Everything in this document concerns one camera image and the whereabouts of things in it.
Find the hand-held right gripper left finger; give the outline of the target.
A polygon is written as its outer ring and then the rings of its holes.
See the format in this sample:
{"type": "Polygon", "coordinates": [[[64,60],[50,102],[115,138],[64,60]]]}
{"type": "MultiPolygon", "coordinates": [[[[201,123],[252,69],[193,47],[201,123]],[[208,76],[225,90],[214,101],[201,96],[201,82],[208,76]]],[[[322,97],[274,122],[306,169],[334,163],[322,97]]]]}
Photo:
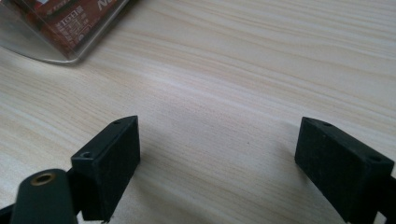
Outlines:
{"type": "Polygon", "coordinates": [[[75,209],[85,220],[109,221],[139,162],[138,117],[110,122],[71,157],[75,209]]]}

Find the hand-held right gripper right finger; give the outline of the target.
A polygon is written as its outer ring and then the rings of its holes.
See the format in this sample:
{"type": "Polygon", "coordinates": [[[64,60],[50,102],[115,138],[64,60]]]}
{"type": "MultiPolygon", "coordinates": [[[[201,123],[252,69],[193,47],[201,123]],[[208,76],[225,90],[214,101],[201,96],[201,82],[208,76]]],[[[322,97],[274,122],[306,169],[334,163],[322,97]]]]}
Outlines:
{"type": "Polygon", "coordinates": [[[395,224],[395,162],[336,126],[302,118],[295,162],[345,222],[395,224]]]}

